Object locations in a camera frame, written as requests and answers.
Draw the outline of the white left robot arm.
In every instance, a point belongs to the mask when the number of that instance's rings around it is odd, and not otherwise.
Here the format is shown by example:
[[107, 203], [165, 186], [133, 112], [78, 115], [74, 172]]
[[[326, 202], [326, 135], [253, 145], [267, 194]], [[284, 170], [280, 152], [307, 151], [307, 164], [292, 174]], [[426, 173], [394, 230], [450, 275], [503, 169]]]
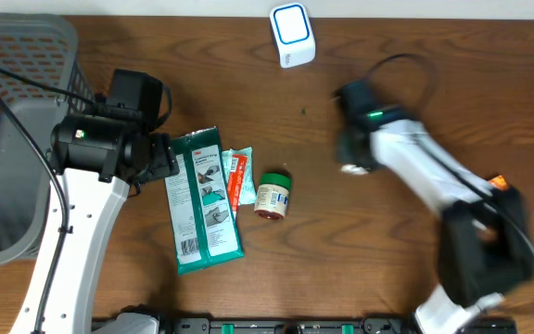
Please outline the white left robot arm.
[[86, 111], [51, 134], [44, 234], [14, 333], [89, 333], [109, 237], [132, 187], [178, 172], [166, 118]]

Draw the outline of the orange tissue packet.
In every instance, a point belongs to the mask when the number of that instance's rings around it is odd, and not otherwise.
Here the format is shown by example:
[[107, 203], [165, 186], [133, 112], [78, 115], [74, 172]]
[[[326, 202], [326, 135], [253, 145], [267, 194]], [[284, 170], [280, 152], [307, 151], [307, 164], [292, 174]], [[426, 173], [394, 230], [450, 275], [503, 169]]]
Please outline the orange tissue packet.
[[509, 184], [506, 182], [505, 178], [501, 174], [498, 174], [492, 177], [491, 179], [488, 180], [488, 182], [491, 185], [493, 185], [495, 188], [501, 191], [508, 190], [510, 187]]

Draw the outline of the green 3M gloves package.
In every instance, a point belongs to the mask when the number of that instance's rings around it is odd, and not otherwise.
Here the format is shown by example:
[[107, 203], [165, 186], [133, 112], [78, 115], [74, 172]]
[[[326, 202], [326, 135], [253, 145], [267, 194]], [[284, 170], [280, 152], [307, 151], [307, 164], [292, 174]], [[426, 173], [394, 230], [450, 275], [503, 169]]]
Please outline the green 3M gloves package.
[[164, 179], [177, 272], [189, 274], [244, 256], [228, 197], [215, 127], [172, 141], [179, 173]]

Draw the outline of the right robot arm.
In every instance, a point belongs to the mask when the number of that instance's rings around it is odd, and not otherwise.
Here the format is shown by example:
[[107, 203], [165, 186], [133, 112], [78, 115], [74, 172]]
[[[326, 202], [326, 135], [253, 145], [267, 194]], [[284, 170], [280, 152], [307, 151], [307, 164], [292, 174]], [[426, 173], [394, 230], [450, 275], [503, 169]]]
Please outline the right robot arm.
[[413, 314], [418, 333], [455, 333], [534, 277], [523, 200], [468, 171], [400, 106], [342, 106], [343, 172], [397, 175], [439, 219], [439, 283]]

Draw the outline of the green lid cream jar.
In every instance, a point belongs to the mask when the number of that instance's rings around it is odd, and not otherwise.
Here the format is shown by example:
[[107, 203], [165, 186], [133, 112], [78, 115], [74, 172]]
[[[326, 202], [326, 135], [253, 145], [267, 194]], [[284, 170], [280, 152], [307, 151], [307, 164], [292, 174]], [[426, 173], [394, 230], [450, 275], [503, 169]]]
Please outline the green lid cream jar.
[[291, 179], [281, 173], [264, 173], [257, 189], [254, 212], [268, 220], [286, 217]]

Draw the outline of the teal and orange sachet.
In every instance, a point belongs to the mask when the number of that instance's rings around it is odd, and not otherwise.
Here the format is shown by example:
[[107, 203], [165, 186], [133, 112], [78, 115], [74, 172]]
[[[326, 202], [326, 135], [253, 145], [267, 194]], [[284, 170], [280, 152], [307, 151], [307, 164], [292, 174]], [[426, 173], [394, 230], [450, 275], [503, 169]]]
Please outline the teal and orange sachet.
[[228, 199], [233, 214], [236, 215], [239, 206], [254, 204], [257, 199], [252, 171], [252, 147], [223, 151], [222, 166]]

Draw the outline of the small orange box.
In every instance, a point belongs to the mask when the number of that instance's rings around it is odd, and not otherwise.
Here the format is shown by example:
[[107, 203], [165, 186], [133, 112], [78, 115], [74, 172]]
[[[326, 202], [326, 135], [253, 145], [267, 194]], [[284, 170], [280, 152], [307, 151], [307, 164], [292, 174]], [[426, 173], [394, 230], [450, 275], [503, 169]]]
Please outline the small orange box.
[[369, 172], [363, 167], [354, 165], [354, 164], [344, 164], [341, 166], [340, 171], [342, 173], [352, 174], [352, 175], [366, 175]]

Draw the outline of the grey plastic mesh basket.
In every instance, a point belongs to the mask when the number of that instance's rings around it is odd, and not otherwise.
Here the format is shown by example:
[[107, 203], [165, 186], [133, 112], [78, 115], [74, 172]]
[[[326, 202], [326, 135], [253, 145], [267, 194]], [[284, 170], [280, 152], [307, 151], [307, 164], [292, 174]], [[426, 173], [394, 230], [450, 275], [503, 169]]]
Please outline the grey plastic mesh basket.
[[[53, 127], [93, 96], [68, 21], [0, 13], [0, 97], [42, 152]], [[48, 197], [44, 167], [0, 110], [0, 264], [36, 256]]]

